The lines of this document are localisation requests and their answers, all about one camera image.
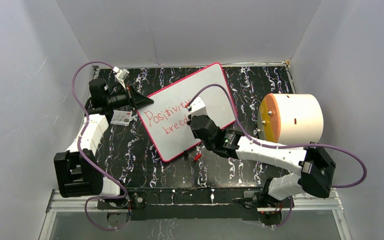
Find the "glass panel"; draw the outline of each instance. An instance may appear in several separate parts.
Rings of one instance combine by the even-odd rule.
[[[105,212],[91,212],[90,215],[101,226],[108,226]],[[113,223],[116,219],[126,221],[126,215],[110,217],[109,222]],[[261,227],[258,221],[174,218],[132,221],[118,231],[103,231],[90,224],[84,212],[58,212],[50,239],[339,240],[341,238],[332,210],[296,210],[285,225],[275,230]]]

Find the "red marker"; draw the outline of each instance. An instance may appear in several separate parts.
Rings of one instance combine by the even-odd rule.
[[[194,162],[196,162],[198,159],[200,159],[200,157],[202,156],[202,154],[198,154],[195,156],[195,158],[193,159]]]

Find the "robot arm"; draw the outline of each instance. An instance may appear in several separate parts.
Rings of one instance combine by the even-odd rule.
[[[255,160],[286,169],[290,174],[270,178],[264,185],[262,198],[278,202],[302,193],[315,197],[329,197],[335,162],[321,147],[267,148],[247,139],[241,131],[220,129],[207,115],[204,102],[197,97],[189,106],[188,125],[196,139],[205,148],[223,158]],[[256,139],[259,143],[282,146],[278,143]]]
[[[95,164],[95,154],[104,132],[108,129],[113,118],[114,109],[129,106],[136,110],[153,104],[154,101],[137,93],[124,80],[129,73],[126,69],[113,69],[118,81],[114,86],[103,78],[93,79],[89,82],[90,99],[85,108],[89,113],[89,124],[82,135],[81,149],[86,156]],[[74,142],[64,152],[55,155],[53,162],[56,178],[61,196],[79,197],[85,195],[97,195],[113,197],[120,195],[120,187],[110,179],[93,168],[79,153],[78,139],[80,132]]]

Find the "black marble table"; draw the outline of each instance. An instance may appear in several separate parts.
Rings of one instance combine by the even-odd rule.
[[[147,96],[194,72],[199,67],[131,68],[126,83]],[[224,67],[238,116],[256,134],[258,108],[269,93],[292,93],[284,66]],[[99,77],[115,81],[110,69]],[[238,129],[236,123],[229,128]],[[194,161],[201,153],[202,157]],[[222,158],[202,145],[169,163],[161,161],[137,113],[129,126],[110,125],[96,152],[101,168],[127,188],[243,188],[262,187],[267,178],[288,172],[261,162]]]

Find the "cylindrical container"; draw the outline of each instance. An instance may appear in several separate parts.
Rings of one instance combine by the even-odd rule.
[[[311,94],[267,94],[258,110],[258,128],[265,140],[284,145],[318,142],[323,114]]]

